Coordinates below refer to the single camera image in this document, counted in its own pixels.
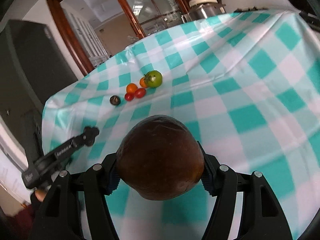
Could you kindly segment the left hand in glove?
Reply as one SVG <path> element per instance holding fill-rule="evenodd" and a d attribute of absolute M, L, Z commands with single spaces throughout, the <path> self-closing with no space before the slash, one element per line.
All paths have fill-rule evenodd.
<path fill-rule="evenodd" d="M 34 213 L 36 213 L 41 204 L 43 203 L 48 191 L 45 189 L 36 189 L 31 195 L 30 195 L 30 200 L 31 200 L 31 207 Z"/>

